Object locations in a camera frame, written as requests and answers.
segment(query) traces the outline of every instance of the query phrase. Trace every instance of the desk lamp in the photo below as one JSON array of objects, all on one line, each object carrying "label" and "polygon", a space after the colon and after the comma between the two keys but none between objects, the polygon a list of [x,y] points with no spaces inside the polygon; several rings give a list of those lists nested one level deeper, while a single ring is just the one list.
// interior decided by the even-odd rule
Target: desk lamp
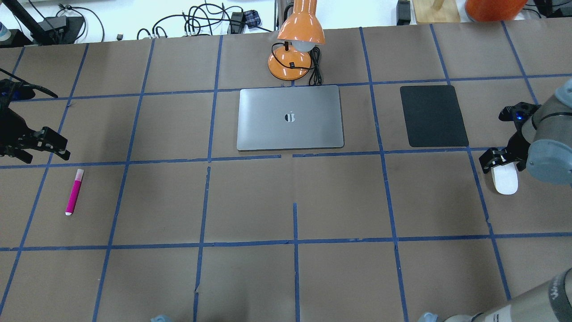
[{"label": "desk lamp", "polygon": [[324,30],[316,18],[317,0],[295,0],[292,15],[284,21],[278,39],[284,46],[274,49],[268,58],[268,69],[281,80],[297,80],[311,69],[308,52],[317,44],[325,44]]}]

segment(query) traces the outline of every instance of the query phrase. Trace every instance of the cable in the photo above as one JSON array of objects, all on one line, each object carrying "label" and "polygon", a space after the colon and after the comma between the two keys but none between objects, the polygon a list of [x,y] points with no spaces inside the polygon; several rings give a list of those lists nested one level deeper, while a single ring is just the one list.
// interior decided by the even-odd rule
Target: cable
[{"label": "cable", "polygon": [[141,34],[141,32],[143,32],[143,31],[147,32],[147,34],[149,35],[149,38],[151,38],[151,33],[150,33],[147,29],[141,28],[141,29],[139,29],[139,31],[137,32],[137,40],[139,40],[139,34]]},{"label": "cable", "polygon": [[[50,23],[50,21],[48,19],[46,19],[46,17],[43,16],[43,14],[41,12],[39,12],[38,8],[36,8],[34,6],[34,4],[32,3],[31,0],[28,0],[28,2],[32,5],[32,8],[34,8],[34,10],[40,14],[40,16],[44,19],[44,21],[47,22],[47,24],[51,27],[51,29],[54,31],[54,36],[56,36],[58,34],[58,32],[55,30],[54,26]],[[62,39],[60,38],[58,40],[58,42],[56,42],[54,39],[52,39],[54,41],[54,44],[59,45],[62,42]]]},{"label": "cable", "polygon": [[[219,11],[210,11],[210,7],[217,8]],[[212,3],[206,3],[206,0],[205,0],[205,3],[203,3],[203,4],[190,7],[188,14],[185,14],[184,12],[182,12],[181,14],[172,14],[172,15],[168,15],[166,17],[159,19],[157,22],[155,22],[155,24],[151,28],[151,32],[158,34],[157,27],[158,27],[159,23],[161,23],[162,21],[165,21],[166,19],[170,19],[173,17],[183,17],[185,19],[185,25],[184,25],[183,29],[184,29],[186,36],[188,36],[189,34],[191,36],[207,35],[206,33],[202,32],[202,29],[206,28],[206,27],[209,28],[210,35],[212,35],[213,34],[212,26],[218,25],[223,21],[238,23],[238,24],[241,24],[243,26],[247,25],[245,22],[231,19],[230,15],[228,14],[228,10],[231,8],[239,8],[242,12],[244,12],[244,9],[240,6],[231,6],[231,7],[225,8],[224,4],[222,6],[214,5]],[[204,17],[198,17],[197,16],[197,13],[199,11],[202,12]],[[222,16],[221,16],[221,18],[212,18],[207,13],[222,14]],[[207,24],[206,25],[201,24],[200,20],[207,20]],[[265,32],[272,32],[271,30],[268,30],[266,28],[262,28],[259,26],[256,26],[255,28],[258,28],[258,29],[263,30]],[[144,30],[146,30],[146,29],[141,29],[137,34],[140,35],[141,31],[144,31]]]},{"label": "cable", "polygon": [[[209,5],[209,6],[216,6],[216,5],[213,5],[212,3],[207,3],[206,0],[205,0],[205,3],[204,3],[204,4],[205,4],[205,5]],[[230,6],[230,7],[226,8],[226,9],[224,9],[224,3],[221,3],[221,4],[222,4],[222,7],[223,7],[223,10],[228,11],[228,10],[230,10],[231,8],[239,8],[239,9],[240,9],[240,12],[244,12],[244,9],[243,9],[241,6]],[[221,11],[221,12],[217,12],[217,13],[210,12],[210,10],[208,9],[208,7],[207,7],[206,10],[207,10],[207,12],[210,13],[210,14],[221,14],[221,12],[222,12],[222,11]]]},{"label": "cable", "polygon": [[538,18],[542,19],[542,16],[540,15],[540,12],[534,10],[534,9],[528,9],[528,8],[522,8],[522,10],[527,10],[527,11],[532,11],[534,13],[536,13],[538,15]]},{"label": "cable", "polygon": [[[246,24],[247,24],[246,22],[242,22],[242,21],[238,21],[238,20],[231,20],[231,19],[211,18],[210,20],[218,20],[216,23],[219,23],[219,22],[221,22],[221,21],[229,21],[229,22],[240,23],[240,24],[242,24],[242,25],[246,25]],[[254,28],[258,28],[258,29],[260,29],[260,30],[264,30],[265,32],[269,32],[269,33],[272,32],[272,30],[268,30],[268,29],[266,29],[266,28],[262,28],[262,27],[259,27],[259,26],[255,26]]]},{"label": "cable", "polygon": [[20,20],[18,20],[18,18],[16,17],[16,15],[14,13],[12,13],[12,15],[14,16],[14,19],[16,19],[16,22],[18,23],[18,26],[20,27],[20,31],[22,33],[24,33],[24,31],[22,30],[22,25],[20,25]]},{"label": "cable", "polygon": [[101,25],[101,33],[102,33],[102,34],[101,34],[101,42],[103,42],[103,41],[104,41],[104,39],[105,39],[105,28],[104,28],[104,23],[103,23],[103,22],[101,22],[101,19],[100,19],[100,17],[99,17],[99,16],[98,16],[98,15],[97,15],[95,12],[93,12],[93,10],[92,10],[92,9],[88,9],[88,8],[85,8],[85,7],[73,7],[73,8],[70,8],[70,9],[81,9],[81,10],[87,10],[87,11],[89,11],[89,12],[93,13],[93,15],[95,15],[95,16],[96,16],[96,18],[97,18],[97,20],[99,20],[99,22],[100,22],[100,25]]},{"label": "cable", "polygon": [[271,47],[271,51],[272,51],[272,55],[274,56],[274,59],[280,64],[282,65],[282,67],[285,68],[289,68],[289,69],[305,69],[305,70],[311,70],[312,74],[310,75],[310,79],[308,80],[308,85],[309,86],[320,86],[322,84],[322,76],[320,73],[320,48],[318,47],[314,47],[312,48],[312,50],[310,50],[308,52],[308,54],[310,55],[310,59],[312,61],[312,67],[308,68],[308,67],[292,67],[292,66],[286,66],[284,64],[282,64],[282,62],[278,59],[278,57],[276,57],[276,54],[274,53],[274,46],[276,45],[282,45],[285,46],[285,44],[283,42],[277,42],[275,44],[272,45]]},{"label": "cable", "polygon": [[12,77],[12,78],[15,78],[15,79],[17,79],[17,80],[19,80],[19,81],[21,81],[21,82],[23,82],[23,83],[28,83],[27,81],[25,81],[25,80],[21,79],[20,77],[18,77],[18,76],[16,76],[16,75],[12,74],[12,73],[10,73],[10,72],[8,72],[8,71],[5,70],[5,69],[0,68],[0,72],[4,73],[4,74],[6,74],[6,75],[8,75],[8,76],[10,76],[10,77]]},{"label": "cable", "polygon": [[77,13],[77,14],[79,14],[79,15],[84,19],[84,29],[83,29],[82,32],[76,37],[76,39],[74,40],[74,42],[75,42],[76,40],[80,39],[80,38],[84,35],[85,31],[88,29],[88,21],[87,21],[87,19],[85,19],[85,16],[84,16],[81,12],[77,11],[76,9],[70,9],[70,10],[73,11],[73,12],[75,12],[75,13]]},{"label": "cable", "polygon": [[559,3],[559,4],[557,4],[557,5],[529,5],[529,4],[526,4],[525,6],[528,6],[528,7],[550,7],[550,8],[554,8],[554,7],[560,7],[560,6],[563,6],[563,5],[567,5],[567,4],[570,3],[570,2],[572,2],[572,0],[566,1],[566,2],[564,2],[564,3]]},{"label": "cable", "polygon": [[283,20],[283,21],[286,21],[286,19],[288,19],[288,11],[289,11],[290,8],[292,8],[292,7],[294,7],[294,3],[293,3],[293,2],[290,2],[290,3],[286,6],[286,8],[284,9],[284,20]]},{"label": "cable", "polygon": [[165,29],[163,29],[163,27],[160,27],[160,26],[157,26],[157,27],[155,28],[155,33],[157,34],[157,36],[159,37],[159,28],[161,28],[161,30],[163,30],[163,33],[165,34],[165,38],[168,38],[168,37],[167,37],[167,32],[165,31]]}]

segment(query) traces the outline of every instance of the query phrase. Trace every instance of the pink marker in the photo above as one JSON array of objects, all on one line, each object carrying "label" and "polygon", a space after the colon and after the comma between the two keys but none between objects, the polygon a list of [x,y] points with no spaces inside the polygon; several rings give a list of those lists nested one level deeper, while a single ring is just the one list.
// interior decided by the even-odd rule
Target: pink marker
[{"label": "pink marker", "polygon": [[66,216],[71,216],[76,208],[77,196],[80,194],[81,180],[84,178],[84,171],[78,169],[76,173],[76,181],[73,182],[71,188],[70,200],[67,202]]}]

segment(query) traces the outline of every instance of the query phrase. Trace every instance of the mouse pad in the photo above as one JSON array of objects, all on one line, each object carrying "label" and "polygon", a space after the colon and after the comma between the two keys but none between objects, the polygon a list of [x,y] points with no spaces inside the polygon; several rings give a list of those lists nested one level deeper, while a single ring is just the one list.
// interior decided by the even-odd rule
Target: mouse pad
[{"label": "mouse pad", "polygon": [[463,115],[452,85],[403,86],[401,101],[409,145],[468,146]]}]

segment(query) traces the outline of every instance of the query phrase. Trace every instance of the laptop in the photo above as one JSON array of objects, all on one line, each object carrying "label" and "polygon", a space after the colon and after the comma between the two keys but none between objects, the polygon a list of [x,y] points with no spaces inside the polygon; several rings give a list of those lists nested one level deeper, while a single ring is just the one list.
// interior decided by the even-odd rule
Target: laptop
[{"label": "laptop", "polygon": [[237,150],[343,146],[340,91],[337,86],[240,91]]}]

